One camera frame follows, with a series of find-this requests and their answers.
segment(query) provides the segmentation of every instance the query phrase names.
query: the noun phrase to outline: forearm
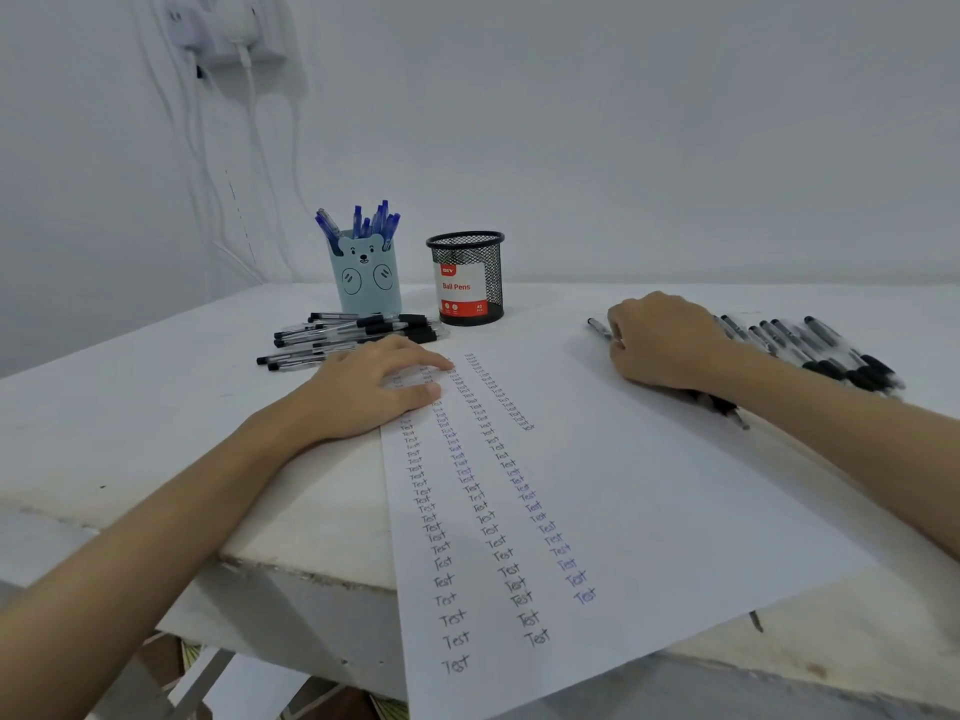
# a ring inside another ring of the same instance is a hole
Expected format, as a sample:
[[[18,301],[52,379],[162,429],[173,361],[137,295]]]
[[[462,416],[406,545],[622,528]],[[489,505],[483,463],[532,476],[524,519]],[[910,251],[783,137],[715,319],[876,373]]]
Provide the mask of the forearm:
[[[83,718],[298,448],[255,414],[17,596],[0,717]]]
[[[821,454],[960,557],[960,421],[843,386],[748,345],[729,346],[704,375],[704,391]]]

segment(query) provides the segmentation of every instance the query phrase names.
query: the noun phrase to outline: tabletop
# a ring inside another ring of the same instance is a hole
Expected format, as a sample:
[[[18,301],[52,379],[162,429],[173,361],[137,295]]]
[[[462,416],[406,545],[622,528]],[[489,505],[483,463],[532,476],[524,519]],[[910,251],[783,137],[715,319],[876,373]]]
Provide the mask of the tabletop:
[[[501,320],[452,328],[435,347],[489,344],[546,315],[580,321],[657,287],[507,285]],[[960,288],[661,287],[751,323],[816,315],[903,375],[908,400],[960,417],[953,372]],[[336,304],[332,285],[265,285],[0,380],[0,505],[77,526],[109,525],[250,413],[309,378],[309,370],[268,372],[256,357],[272,351],[274,331]],[[405,288],[404,310],[434,312],[433,286]],[[826,482],[817,490],[831,494]],[[672,650],[960,709],[951,681],[960,676],[960,570],[903,526],[890,529],[886,544],[863,575],[762,610],[763,635],[734,621]],[[378,432],[294,459],[222,556],[350,588],[394,590]],[[821,655],[829,662],[808,661]]]

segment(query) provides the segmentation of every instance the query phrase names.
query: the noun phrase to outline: hand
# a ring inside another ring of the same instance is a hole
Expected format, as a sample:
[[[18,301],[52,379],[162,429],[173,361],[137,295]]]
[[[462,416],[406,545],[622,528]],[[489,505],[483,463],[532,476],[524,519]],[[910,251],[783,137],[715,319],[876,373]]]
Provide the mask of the hand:
[[[618,374],[650,386],[708,392],[717,360],[738,346],[706,308],[659,290],[614,305],[606,318]]]
[[[386,376],[414,366],[453,369],[439,353],[409,338],[388,336],[355,351],[333,354],[308,382],[264,411],[294,450],[360,435],[438,399],[439,384],[383,386]]]

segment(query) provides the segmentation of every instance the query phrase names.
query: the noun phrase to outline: black mesh pen holder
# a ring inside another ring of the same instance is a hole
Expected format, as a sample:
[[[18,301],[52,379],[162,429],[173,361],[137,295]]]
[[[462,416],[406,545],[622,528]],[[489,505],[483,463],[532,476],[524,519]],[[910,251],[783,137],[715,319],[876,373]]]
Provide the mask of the black mesh pen holder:
[[[439,319],[450,326],[482,326],[503,318],[502,232],[473,230],[426,241],[433,253]]]

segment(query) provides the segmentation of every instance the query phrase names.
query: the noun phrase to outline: white paper sheet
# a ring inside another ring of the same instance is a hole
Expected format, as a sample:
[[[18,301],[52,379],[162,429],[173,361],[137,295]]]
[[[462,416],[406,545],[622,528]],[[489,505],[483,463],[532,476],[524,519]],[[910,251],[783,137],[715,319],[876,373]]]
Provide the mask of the white paper sheet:
[[[805,458],[618,380],[595,335],[447,355],[394,379],[442,399],[382,428],[414,720],[504,713],[870,562],[764,476]]]

